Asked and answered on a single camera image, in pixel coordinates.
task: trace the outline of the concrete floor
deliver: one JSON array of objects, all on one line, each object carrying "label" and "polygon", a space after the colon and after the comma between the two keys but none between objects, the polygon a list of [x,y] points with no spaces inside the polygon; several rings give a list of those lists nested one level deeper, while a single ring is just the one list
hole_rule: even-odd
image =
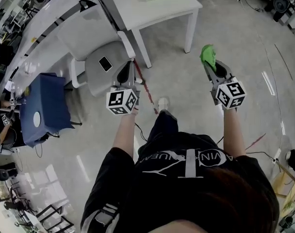
[{"label": "concrete floor", "polygon": [[[275,23],[271,14],[255,12],[245,3],[244,10],[236,0],[199,1],[203,8],[199,11],[190,53],[183,51],[186,17],[141,30],[153,64],[151,69],[145,68],[137,45],[133,44],[153,100],[160,96],[170,98],[180,131],[208,134],[218,141],[223,136],[223,116],[220,108],[214,106],[211,84],[199,58],[204,45],[214,44],[217,59],[231,67],[248,93],[238,109],[246,146],[266,134],[248,152],[265,151],[274,156],[280,146],[281,122],[277,96],[271,95],[262,75],[264,71],[267,73],[276,93],[262,39],[276,77],[282,110],[282,159],[288,150],[295,149],[295,36],[287,27]],[[258,0],[248,1],[261,6]],[[293,81],[274,44],[282,53]],[[67,102],[72,120],[78,121],[79,117],[83,125],[61,131],[60,139],[45,142],[41,159],[35,149],[21,148],[23,171],[17,179],[35,208],[64,204],[66,217],[78,227],[101,162],[112,146],[119,118],[106,110],[105,97],[92,97],[87,86],[67,94]],[[156,115],[143,88],[140,102],[136,122],[148,137]],[[140,132],[136,129],[135,133],[138,145],[143,144]],[[37,152],[41,153],[41,146],[37,146]],[[279,172],[264,154],[251,156],[259,160],[269,179]],[[20,166],[17,155],[13,157]]]}]

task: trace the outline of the white plate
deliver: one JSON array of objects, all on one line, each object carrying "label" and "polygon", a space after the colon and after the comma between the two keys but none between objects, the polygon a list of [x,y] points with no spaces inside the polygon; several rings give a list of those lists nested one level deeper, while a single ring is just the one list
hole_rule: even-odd
[{"label": "white plate", "polygon": [[38,111],[34,113],[33,123],[34,123],[35,127],[39,127],[40,126],[41,116],[40,116],[40,113]]}]

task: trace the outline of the fiducial marker cube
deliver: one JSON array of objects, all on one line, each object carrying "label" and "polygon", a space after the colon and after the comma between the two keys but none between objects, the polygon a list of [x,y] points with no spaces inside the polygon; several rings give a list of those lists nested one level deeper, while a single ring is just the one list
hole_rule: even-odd
[{"label": "fiducial marker cube", "polygon": [[114,115],[130,114],[137,100],[132,89],[108,92],[106,108]]},{"label": "fiducial marker cube", "polygon": [[246,91],[242,82],[220,84],[216,92],[216,99],[227,109],[239,107],[242,105],[245,97]]}]

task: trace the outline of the red line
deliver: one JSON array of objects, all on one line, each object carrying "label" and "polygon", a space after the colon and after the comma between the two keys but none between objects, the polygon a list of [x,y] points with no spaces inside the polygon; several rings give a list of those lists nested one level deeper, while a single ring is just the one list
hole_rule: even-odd
[{"label": "red line", "polygon": [[253,142],[249,147],[247,147],[246,150],[249,149],[250,147],[254,146],[254,145],[255,145],[259,140],[261,140],[265,135],[266,135],[266,133],[265,133],[264,135],[260,136],[255,142]]},{"label": "red line", "polygon": [[[136,69],[137,69],[137,71],[138,71],[138,74],[139,74],[140,78],[143,80],[142,72],[141,72],[141,70],[140,70],[140,68],[139,68],[138,63],[137,63],[136,60],[134,60],[134,64],[135,64],[135,66],[136,66]],[[149,92],[149,89],[148,89],[147,83],[145,82],[145,84],[144,84],[143,86],[144,86],[144,89],[145,89],[146,92],[147,92],[147,95],[148,95],[148,99],[149,99],[149,101],[150,101],[150,102],[153,104],[153,106],[154,106],[154,101],[153,101],[152,95],[151,95],[150,92]]]}]

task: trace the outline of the blue table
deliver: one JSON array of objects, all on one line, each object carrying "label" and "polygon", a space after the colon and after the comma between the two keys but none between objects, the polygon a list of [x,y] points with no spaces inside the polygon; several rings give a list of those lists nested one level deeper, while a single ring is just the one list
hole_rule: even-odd
[{"label": "blue table", "polygon": [[[34,147],[47,132],[55,134],[66,128],[74,129],[65,99],[65,78],[55,74],[39,74],[29,86],[30,94],[25,97],[26,104],[20,106],[20,121],[23,140]],[[33,122],[34,114],[41,117],[40,125]]]}]

